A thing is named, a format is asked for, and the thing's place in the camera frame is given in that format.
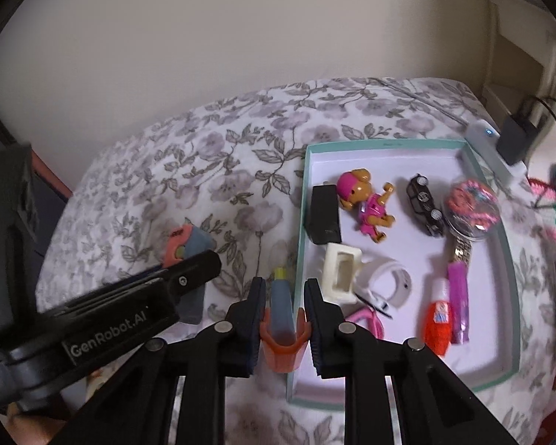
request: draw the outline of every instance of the bottle label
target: bottle label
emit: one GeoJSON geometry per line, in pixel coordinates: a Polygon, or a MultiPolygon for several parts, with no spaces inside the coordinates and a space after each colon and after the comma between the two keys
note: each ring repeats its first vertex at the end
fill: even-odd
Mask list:
{"type": "Polygon", "coordinates": [[[449,323],[449,303],[438,301],[434,306],[434,322],[449,323]]]}

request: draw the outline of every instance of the white tray with teal rim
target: white tray with teal rim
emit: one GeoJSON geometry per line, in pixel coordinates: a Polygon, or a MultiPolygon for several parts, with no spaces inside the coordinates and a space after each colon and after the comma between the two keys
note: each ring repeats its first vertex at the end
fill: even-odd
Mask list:
{"type": "MultiPolygon", "coordinates": [[[[341,173],[356,168],[371,172],[371,183],[379,192],[385,182],[396,186],[387,204],[387,212],[396,218],[391,229],[383,229],[387,239],[375,244],[356,231],[351,212],[340,208],[342,243],[363,251],[363,260],[389,257],[401,262],[412,278],[412,291],[398,310],[395,320],[381,317],[385,339],[403,343],[408,337],[421,336],[422,320],[430,303],[430,285],[434,278],[446,277],[450,249],[448,237],[428,236],[414,218],[406,194],[406,185],[420,173],[427,176],[428,188],[437,204],[451,183],[475,177],[485,182],[482,169],[465,141],[398,139],[330,142],[311,145],[305,157],[301,226],[295,306],[304,307],[303,283],[308,278],[321,281],[325,246],[313,244],[303,228],[305,209],[314,185],[335,184],[341,173]]],[[[380,294],[394,289],[385,278],[380,280],[380,294]]],[[[443,361],[473,391],[498,385],[519,370],[519,300],[513,259],[500,224],[489,238],[474,243],[468,275],[470,293],[470,341],[452,345],[443,361]]],[[[289,402],[309,408],[342,410],[344,379],[322,380],[317,376],[307,349],[298,370],[288,376],[289,402]]]]}

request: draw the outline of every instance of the power strip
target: power strip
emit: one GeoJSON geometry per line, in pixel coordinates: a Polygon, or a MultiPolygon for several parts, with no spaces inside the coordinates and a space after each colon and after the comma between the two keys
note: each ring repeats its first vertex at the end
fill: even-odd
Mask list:
{"type": "Polygon", "coordinates": [[[500,134],[485,120],[470,124],[464,137],[468,144],[482,156],[502,187],[511,188],[527,175],[527,167],[522,161],[508,165],[502,159],[496,150],[500,134]]]}

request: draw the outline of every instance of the clear round container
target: clear round container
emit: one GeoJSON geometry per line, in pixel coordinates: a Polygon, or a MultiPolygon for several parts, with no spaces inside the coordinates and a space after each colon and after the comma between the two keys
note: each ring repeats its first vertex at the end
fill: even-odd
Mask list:
{"type": "Polygon", "coordinates": [[[498,198],[475,179],[454,184],[442,207],[451,233],[469,241],[484,240],[500,222],[498,198]]]}

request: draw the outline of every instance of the red glue bottle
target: red glue bottle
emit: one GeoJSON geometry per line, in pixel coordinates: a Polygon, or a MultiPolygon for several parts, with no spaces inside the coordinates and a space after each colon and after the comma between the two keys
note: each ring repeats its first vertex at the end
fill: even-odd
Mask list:
{"type": "Polygon", "coordinates": [[[424,323],[424,343],[439,356],[445,356],[451,342],[451,313],[449,281],[445,278],[435,279],[432,285],[432,301],[428,306],[424,323]]]}

